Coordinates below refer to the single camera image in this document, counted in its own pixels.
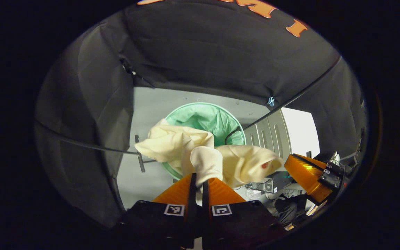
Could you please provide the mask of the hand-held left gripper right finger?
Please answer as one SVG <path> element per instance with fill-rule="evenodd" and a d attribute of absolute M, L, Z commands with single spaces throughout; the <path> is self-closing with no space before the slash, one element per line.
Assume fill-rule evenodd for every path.
<path fill-rule="evenodd" d="M 259 200 L 246 201 L 218 178 L 202 188 L 204 249 L 257 249 L 287 234 Z"/>

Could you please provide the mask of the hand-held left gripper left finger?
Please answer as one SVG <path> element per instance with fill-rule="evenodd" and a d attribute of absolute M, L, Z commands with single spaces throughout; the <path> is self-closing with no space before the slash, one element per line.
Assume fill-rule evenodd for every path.
<path fill-rule="evenodd" d="M 137 201 L 120 219 L 120 233 L 144 249 L 190 249 L 197 216 L 195 173 L 152 201 Z"/>

